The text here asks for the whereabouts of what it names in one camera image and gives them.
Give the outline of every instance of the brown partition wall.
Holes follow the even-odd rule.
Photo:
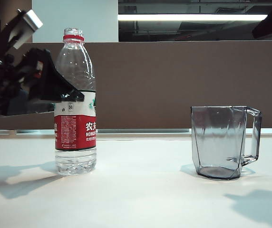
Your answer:
[[[61,43],[47,48],[53,59]],[[190,128],[192,105],[249,105],[272,127],[272,41],[86,43],[97,78],[97,126]],[[0,117],[0,129],[51,129],[53,113]]]

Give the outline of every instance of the white table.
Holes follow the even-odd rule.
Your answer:
[[[53,135],[0,135],[0,227],[272,228],[272,137],[237,180],[198,176],[187,134],[98,138],[96,169],[61,177]]]

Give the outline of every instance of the bottle label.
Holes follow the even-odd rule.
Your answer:
[[[82,92],[83,102],[55,104],[57,150],[82,150],[96,146],[95,92]]]

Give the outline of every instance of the plastic water bottle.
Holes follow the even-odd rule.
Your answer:
[[[55,104],[56,166],[63,175],[91,171],[96,164],[95,76],[82,31],[66,28],[56,69],[84,94],[84,102]]]

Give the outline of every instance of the fluorescent light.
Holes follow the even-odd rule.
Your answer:
[[[120,14],[119,21],[261,21],[264,14]]]

